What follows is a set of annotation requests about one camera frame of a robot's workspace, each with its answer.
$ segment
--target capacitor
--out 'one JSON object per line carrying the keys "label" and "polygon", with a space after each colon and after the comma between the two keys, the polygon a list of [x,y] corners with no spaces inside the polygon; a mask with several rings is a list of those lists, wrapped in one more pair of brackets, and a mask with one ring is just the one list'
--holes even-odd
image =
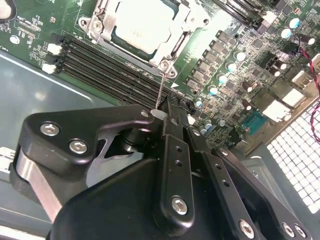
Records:
{"label": "capacitor", "polygon": [[230,73],[234,73],[237,70],[237,65],[232,62],[229,61],[225,64],[225,68],[230,72]]}
{"label": "capacitor", "polygon": [[307,36],[307,35],[299,35],[300,41],[302,43],[306,43],[308,45],[312,45],[316,42],[316,39],[312,36]]}
{"label": "capacitor", "polygon": [[226,125],[226,121],[225,120],[220,120],[218,124],[219,124],[220,127],[224,127]]}
{"label": "capacitor", "polygon": [[271,67],[269,69],[269,73],[271,73],[275,77],[279,77],[279,75],[280,75],[280,71],[278,69],[276,69],[275,67]]}
{"label": "capacitor", "polygon": [[239,62],[242,62],[246,59],[246,54],[242,51],[236,51],[234,52],[233,57],[237,59]]}
{"label": "capacitor", "polygon": [[283,61],[281,60],[277,60],[274,65],[278,68],[278,69],[281,69],[281,70],[284,70],[287,68],[287,64],[285,64]]}
{"label": "capacitor", "polygon": [[205,121],[204,121],[204,128],[207,129],[207,130],[209,130],[211,127],[212,127],[211,120],[210,120],[210,119],[205,120]]}
{"label": "capacitor", "polygon": [[208,91],[211,96],[214,96],[218,93],[218,88],[216,88],[214,85],[210,85],[208,86]]}
{"label": "capacitor", "polygon": [[258,83],[255,81],[251,84],[252,90],[254,90],[256,87],[258,87]]}
{"label": "capacitor", "polygon": [[228,81],[228,78],[223,73],[220,73],[216,76],[220,84],[225,84]]}
{"label": "capacitor", "polygon": [[206,134],[208,131],[204,126],[199,127],[199,131],[202,135]]}
{"label": "capacitor", "polygon": [[241,84],[241,86],[243,87],[243,89],[247,92],[247,93],[250,93],[250,92],[252,92],[252,86],[248,83],[248,82],[246,82],[246,81],[244,81],[242,84]]}
{"label": "capacitor", "polygon": [[201,107],[202,106],[202,99],[200,97],[197,97],[195,100],[194,100],[194,103],[197,107]]}
{"label": "capacitor", "polygon": [[252,109],[252,106],[250,105],[250,103],[245,99],[242,100],[242,106],[247,111],[250,111]]}
{"label": "capacitor", "polygon": [[285,25],[288,27],[288,28],[291,28],[291,29],[296,29],[297,27],[299,27],[300,25],[300,19],[295,17],[295,18],[288,18],[286,21],[285,21]]}
{"label": "capacitor", "polygon": [[292,31],[288,27],[281,27],[277,32],[278,36],[283,39],[288,39],[292,35]]}

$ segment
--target screw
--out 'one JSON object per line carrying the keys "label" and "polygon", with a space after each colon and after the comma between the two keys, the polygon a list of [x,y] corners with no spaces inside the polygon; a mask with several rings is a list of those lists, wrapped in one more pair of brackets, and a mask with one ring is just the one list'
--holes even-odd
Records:
{"label": "screw", "polygon": [[40,131],[47,136],[55,136],[60,132],[60,129],[57,125],[54,125],[53,123],[45,123],[42,124],[40,127]]}
{"label": "screw", "polygon": [[144,116],[145,118],[149,117],[149,114],[144,110],[141,111],[141,115]]}
{"label": "screw", "polygon": [[246,235],[249,239],[254,239],[255,237],[255,232],[252,229],[252,227],[247,223],[245,220],[240,220],[239,226],[241,231]]}
{"label": "screw", "polygon": [[200,132],[197,130],[197,129],[192,129],[192,132],[197,135],[197,136],[200,136]]}
{"label": "screw", "polygon": [[102,22],[99,20],[96,20],[93,22],[92,28],[95,32],[101,32],[102,30]]}
{"label": "screw", "polygon": [[188,207],[185,201],[180,197],[174,197],[171,201],[172,208],[180,215],[185,215],[188,211]]}
{"label": "screw", "polygon": [[220,148],[220,151],[223,155],[228,156],[228,152],[224,150],[223,148]]}
{"label": "screw", "polygon": [[298,232],[303,238],[306,238],[306,237],[307,237],[305,231],[303,231],[301,227],[299,227],[299,226],[296,225],[296,224],[294,225],[294,227],[295,227],[295,229],[297,230],[297,232]]}
{"label": "screw", "polygon": [[294,237],[295,237],[295,233],[294,233],[294,231],[292,230],[292,228],[289,227],[288,224],[286,224],[285,222],[282,223],[282,225],[283,225],[283,228],[284,228],[285,232],[286,232],[290,237],[294,238]]}
{"label": "screw", "polygon": [[253,176],[255,176],[256,178],[258,178],[258,173],[257,173],[256,171],[253,170],[251,173],[252,173]]}
{"label": "screw", "polygon": [[160,68],[161,68],[162,70],[167,70],[168,67],[169,67],[169,64],[168,64],[167,61],[162,61],[162,62],[160,63]]}
{"label": "screw", "polygon": [[73,140],[69,143],[69,148],[76,154],[83,154],[88,150],[87,145],[81,140]]}

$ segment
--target motherboard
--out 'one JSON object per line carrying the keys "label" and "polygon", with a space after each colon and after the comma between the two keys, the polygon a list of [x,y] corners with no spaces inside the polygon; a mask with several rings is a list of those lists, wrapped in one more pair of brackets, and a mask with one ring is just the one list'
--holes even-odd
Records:
{"label": "motherboard", "polygon": [[115,105],[151,110],[175,95],[211,147],[246,153],[318,97],[301,54],[320,70],[317,0],[0,0],[0,9],[0,50]]}

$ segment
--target perforated metal grille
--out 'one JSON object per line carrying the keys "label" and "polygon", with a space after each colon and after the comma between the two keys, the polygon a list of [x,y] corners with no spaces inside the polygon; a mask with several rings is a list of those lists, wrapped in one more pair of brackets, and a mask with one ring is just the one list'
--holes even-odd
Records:
{"label": "perforated metal grille", "polygon": [[[267,146],[313,214],[320,209],[320,144],[313,138],[309,123],[314,105]],[[319,112],[314,123],[320,132]]]}

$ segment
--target red wire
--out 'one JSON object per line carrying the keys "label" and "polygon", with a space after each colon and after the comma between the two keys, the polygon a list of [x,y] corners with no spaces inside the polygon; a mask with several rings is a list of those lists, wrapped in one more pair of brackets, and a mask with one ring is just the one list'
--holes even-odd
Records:
{"label": "red wire", "polygon": [[[320,85],[319,85],[318,76],[317,76],[317,73],[316,73],[316,70],[314,67],[314,63],[312,62],[309,55],[304,50],[301,50],[301,51],[302,51],[303,56],[309,60],[310,70],[313,73],[315,87],[318,89],[318,92],[320,95]],[[320,137],[318,137],[318,135],[316,134],[316,130],[315,130],[315,126],[314,126],[315,114],[317,113],[317,111],[319,109],[320,109],[320,100],[318,101],[318,104],[314,107],[314,109],[312,111],[312,114],[310,117],[310,125],[311,125],[311,131],[313,133],[314,139],[320,144]]]}

